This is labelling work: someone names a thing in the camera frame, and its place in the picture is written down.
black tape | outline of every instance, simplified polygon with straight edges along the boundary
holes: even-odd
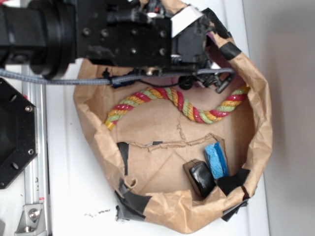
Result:
[[[232,42],[228,42],[219,48],[219,51],[227,60],[232,60],[241,54],[241,50],[236,47]]]
[[[227,31],[225,26],[222,24],[222,22],[218,19],[218,17],[212,10],[207,8],[203,10],[202,13],[205,14],[207,18],[210,19],[210,21],[215,24],[216,32],[218,33],[218,35],[220,35],[220,37],[225,39],[232,37],[231,33]]]
[[[141,195],[131,193],[129,189],[126,187],[126,185],[124,184],[124,181],[122,179],[120,181],[119,191],[123,195],[123,198],[121,199],[122,204],[134,210],[138,214],[143,215],[143,212],[145,208],[147,207],[147,204],[151,197],[141,196]]]
[[[125,176],[128,175],[128,156],[129,156],[129,144],[128,143],[117,143],[120,153],[122,154],[123,161],[125,164]]]
[[[145,220],[146,217],[144,215],[139,214],[135,210],[125,205],[123,198],[121,198],[117,192],[115,192],[115,198],[118,203],[118,206],[116,206],[117,219],[119,218],[119,219],[124,219],[124,220],[137,220],[137,221]]]
[[[228,222],[234,214],[238,213],[238,210],[241,207],[246,207],[248,205],[248,200],[249,199],[246,199],[246,200],[242,201],[241,203],[237,204],[236,206],[234,206],[228,210],[225,210],[223,212],[223,216],[221,217],[221,219]]]
[[[250,170],[240,169],[237,174],[218,178],[215,182],[225,195],[229,195],[237,187],[243,186],[249,173]]]
[[[159,145],[159,144],[162,144],[163,142],[162,141],[154,141],[153,143],[152,143],[152,145]]]
[[[211,171],[204,161],[198,162],[189,170],[191,177],[197,185],[200,195],[206,198],[216,186]]]

paper bag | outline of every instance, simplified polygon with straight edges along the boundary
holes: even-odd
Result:
[[[183,3],[165,1],[178,10]],[[271,101],[266,79],[233,42],[213,12],[208,11],[217,31],[210,57],[222,67],[237,71],[234,81],[221,94],[209,88],[181,90],[197,108],[211,110],[240,85],[250,87],[248,99],[224,119],[213,124],[190,121],[170,102],[157,99],[141,104],[124,115],[110,131],[108,113],[120,100],[147,86],[77,86],[74,93],[79,119],[119,205],[119,216],[164,225],[181,233],[192,233],[212,221],[228,219],[255,193],[272,151]],[[92,65],[85,60],[79,78],[124,75],[131,68]],[[150,79],[171,84],[178,78]],[[219,178],[207,198],[193,189],[183,165],[205,161],[204,148],[220,142],[227,158],[228,177]]]

rope toy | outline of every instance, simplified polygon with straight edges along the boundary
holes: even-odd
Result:
[[[137,107],[140,104],[158,98],[171,100],[174,105],[178,107],[178,110],[183,112],[183,114],[192,121],[212,124],[234,111],[235,107],[240,105],[242,101],[247,98],[249,90],[250,88],[247,86],[240,87],[215,110],[208,112],[195,108],[181,92],[174,88],[147,88],[146,90],[136,92],[120,101],[119,105],[115,106],[114,109],[109,112],[105,125],[109,130],[112,130],[117,122],[128,111],[131,111],[134,107]]]

sponge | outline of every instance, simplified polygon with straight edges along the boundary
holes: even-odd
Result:
[[[226,160],[219,142],[205,147],[205,159],[214,179],[228,176]]]

gray braided cable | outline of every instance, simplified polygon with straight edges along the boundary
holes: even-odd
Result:
[[[207,73],[234,73],[234,70],[231,68],[221,68],[221,69],[201,69],[197,72],[197,74],[207,74]],[[157,77],[173,77],[173,76],[187,76],[190,73],[166,73],[160,76],[147,76],[147,75],[124,75],[116,78],[112,78],[111,80],[106,78],[100,79],[71,79],[71,80],[46,80],[39,76],[33,75],[23,75],[20,73],[15,73],[11,71],[7,71],[5,69],[0,68],[0,76],[17,79],[24,82],[30,82],[35,84],[44,84],[44,85],[110,85],[110,84],[120,84],[130,81],[142,80],[147,78],[157,78]]]

